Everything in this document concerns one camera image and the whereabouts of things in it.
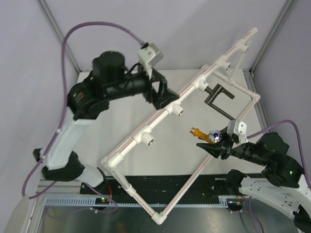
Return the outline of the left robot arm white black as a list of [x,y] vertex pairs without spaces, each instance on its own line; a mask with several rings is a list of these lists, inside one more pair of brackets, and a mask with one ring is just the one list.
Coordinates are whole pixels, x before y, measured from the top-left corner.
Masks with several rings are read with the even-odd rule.
[[83,162],[73,150],[83,132],[101,112],[108,110],[112,100],[142,94],[159,110],[179,99],[167,87],[165,77],[154,69],[163,53],[148,45],[138,52],[138,58],[138,63],[127,68],[122,53],[105,51],[93,59],[89,75],[70,89],[66,105],[69,118],[46,155],[47,162],[41,170],[45,180],[79,180],[96,193],[104,193],[108,187],[104,172]]

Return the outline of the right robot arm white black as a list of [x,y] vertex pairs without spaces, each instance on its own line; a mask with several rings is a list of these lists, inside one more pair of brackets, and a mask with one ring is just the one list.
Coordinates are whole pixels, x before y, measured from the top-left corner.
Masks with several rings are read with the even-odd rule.
[[263,166],[263,177],[273,186],[285,190],[286,195],[259,185],[236,169],[226,175],[226,192],[258,199],[293,220],[302,232],[311,231],[311,191],[304,169],[287,155],[289,145],[277,133],[266,133],[256,143],[251,143],[243,132],[223,129],[212,143],[197,143],[197,146],[215,158],[225,160],[233,156]]

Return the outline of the white PVC pipe frame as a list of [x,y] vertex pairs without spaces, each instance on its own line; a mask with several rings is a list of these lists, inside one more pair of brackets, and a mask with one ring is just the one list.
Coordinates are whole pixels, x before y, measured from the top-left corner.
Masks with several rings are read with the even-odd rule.
[[[157,224],[161,225],[172,211],[172,209],[177,205],[180,199],[184,196],[190,186],[199,177],[201,171],[208,163],[211,156],[207,156],[199,167],[194,171],[186,183],[181,187],[165,209],[157,213],[136,191],[136,189],[128,182],[126,177],[118,169],[119,163],[124,159],[127,153],[129,153],[136,145],[139,143],[144,143],[149,145],[153,140],[151,136],[152,130],[167,116],[174,114],[177,117],[182,114],[183,108],[181,103],[185,100],[193,91],[201,90],[204,91],[207,87],[206,79],[210,75],[215,75],[225,83],[231,85],[232,87],[242,91],[251,98],[251,102],[243,109],[239,114],[238,119],[241,120],[246,113],[260,100],[260,95],[241,86],[234,80],[234,76],[248,51],[252,40],[257,34],[258,29],[256,27],[252,28],[242,39],[240,39],[234,46],[227,51],[224,55],[219,57],[211,67],[203,65],[200,70],[195,73],[180,89],[180,98],[166,106],[162,110],[155,111],[147,118],[140,126],[138,126],[128,137],[121,142],[116,148],[114,148],[105,158],[102,159],[102,164],[113,176],[113,178],[121,185],[121,187],[126,191],[126,193],[131,196],[151,217],[151,219]],[[240,59],[233,69],[231,76],[226,76],[217,71],[218,68],[229,68],[228,59],[235,52],[240,51],[242,54]]]

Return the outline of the gold faucet with chrome knob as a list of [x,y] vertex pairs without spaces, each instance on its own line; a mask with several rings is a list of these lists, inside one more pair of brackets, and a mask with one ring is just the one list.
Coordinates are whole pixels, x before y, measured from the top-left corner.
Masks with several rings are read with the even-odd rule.
[[222,133],[218,130],[212,130],[209,133],[204,133],[198,128],[192,127],[190,133],[193,136],[198,137],[199,139],[204,140],[210,144],[216,144],[222,139]]

